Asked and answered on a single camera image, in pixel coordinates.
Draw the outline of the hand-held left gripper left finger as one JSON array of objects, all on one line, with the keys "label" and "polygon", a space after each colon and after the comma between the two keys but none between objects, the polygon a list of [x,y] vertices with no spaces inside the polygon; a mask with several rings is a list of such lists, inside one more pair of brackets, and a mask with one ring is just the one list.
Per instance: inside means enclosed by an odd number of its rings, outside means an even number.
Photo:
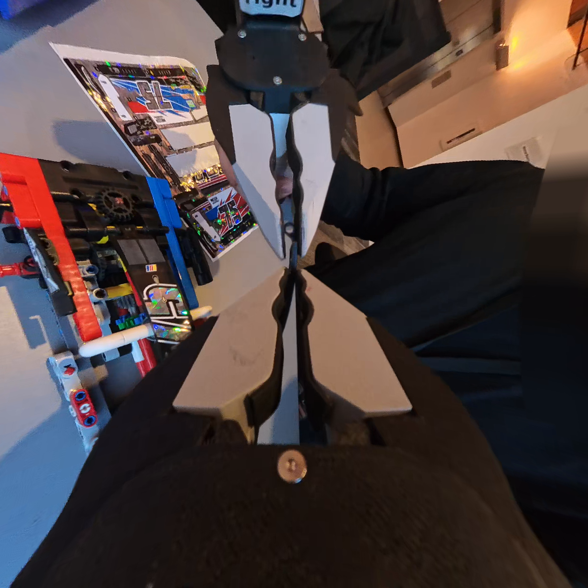
[{"label": "hand-held left gripper left finger", "polygon": [[293,276],[281,268],[213,321],[173,408],[237,422],[250,443],[295,443]]}]

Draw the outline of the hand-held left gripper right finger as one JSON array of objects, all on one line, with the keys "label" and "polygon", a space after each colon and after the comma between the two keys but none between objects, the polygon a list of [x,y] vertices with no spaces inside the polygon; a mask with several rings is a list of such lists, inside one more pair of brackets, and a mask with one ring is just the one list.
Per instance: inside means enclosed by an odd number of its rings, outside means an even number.
[{"label": "hand-held left gripper right finger", "polygon": [[309,416],[342,425],[409,413],[409,401],[367,316],[307,270],[298,273],[302,318],[298,342],[307,349]]}]

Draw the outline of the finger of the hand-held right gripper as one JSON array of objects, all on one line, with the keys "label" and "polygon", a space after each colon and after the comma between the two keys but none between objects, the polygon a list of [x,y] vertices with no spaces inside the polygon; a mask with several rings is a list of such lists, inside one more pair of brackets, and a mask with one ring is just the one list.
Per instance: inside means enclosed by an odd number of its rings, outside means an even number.
[{"label": "finger of the hand-held right gripper", "polygon": [[269,114],[251,104],[229,106],[240,194],[278,259],[285,259],[283,214],[276,197],[275,136]]},{"label": "finger of the hand-held right gripper", "polygon": [[310,102],[297,107],[290,114],[286,145],[297,251],[303,258],[318,229],[334,171],[328,107]]}]

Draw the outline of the black curved brick panel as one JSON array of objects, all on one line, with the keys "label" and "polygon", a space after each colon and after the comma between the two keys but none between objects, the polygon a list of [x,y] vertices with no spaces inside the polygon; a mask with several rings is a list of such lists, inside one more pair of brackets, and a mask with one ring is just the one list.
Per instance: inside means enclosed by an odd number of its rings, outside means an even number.
[{"label": "black curved brick panel", "polygon": [[289,270],[295,270],[299,258],[299,223],[298,212],[292,196],[280,202],[282,214],[282,237],[285,261]]}]

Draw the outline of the toy brick car model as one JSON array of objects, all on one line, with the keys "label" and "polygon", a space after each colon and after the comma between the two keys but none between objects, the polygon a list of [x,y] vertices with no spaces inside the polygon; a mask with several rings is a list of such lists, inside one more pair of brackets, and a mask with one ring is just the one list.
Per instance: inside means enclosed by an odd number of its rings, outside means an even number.
[{"label": "toy brick car model", "polygon": [[47,360],[86,454],[111,412],[92,371],[131,357],[144,377],[211,314],[211,277],[165,180],[114,168],[1,154],[6,243],[26,245],[1,277],[40,283],[65,345]]}]

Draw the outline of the person's right hand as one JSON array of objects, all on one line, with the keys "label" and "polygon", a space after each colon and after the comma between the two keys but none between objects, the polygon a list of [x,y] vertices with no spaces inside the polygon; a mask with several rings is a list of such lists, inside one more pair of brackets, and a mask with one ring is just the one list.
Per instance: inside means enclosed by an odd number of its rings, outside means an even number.
[{"label": "person's right hand", "polygon": [[293,171],[289,164],[288,154],[276,158],[273,175],[276,181],[275,195],[278,203],[290,198],[293,191]]}]

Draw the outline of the holographic sticker sheet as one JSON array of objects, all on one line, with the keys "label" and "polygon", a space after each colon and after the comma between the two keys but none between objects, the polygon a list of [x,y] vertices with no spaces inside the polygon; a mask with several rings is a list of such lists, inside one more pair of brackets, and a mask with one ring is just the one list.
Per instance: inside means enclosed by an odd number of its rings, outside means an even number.
[{"label": "holographic sticker sheet", "polygon": [[211,261],[258,228],[214,145],[206,83],[189,61],[50,43],[148,176],[164,180]]}]

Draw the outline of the wall lamp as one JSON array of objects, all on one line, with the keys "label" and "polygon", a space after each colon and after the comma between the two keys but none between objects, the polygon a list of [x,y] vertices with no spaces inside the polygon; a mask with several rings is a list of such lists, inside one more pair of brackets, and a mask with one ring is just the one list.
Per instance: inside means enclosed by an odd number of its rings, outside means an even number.
[{"label": "wall lamp", "polygon": [[495,43],[495,69],[501,71],[509,67],[511,54],[517,53],[520,44],[520,36],[515,35],[510,38],[500,38]]}]

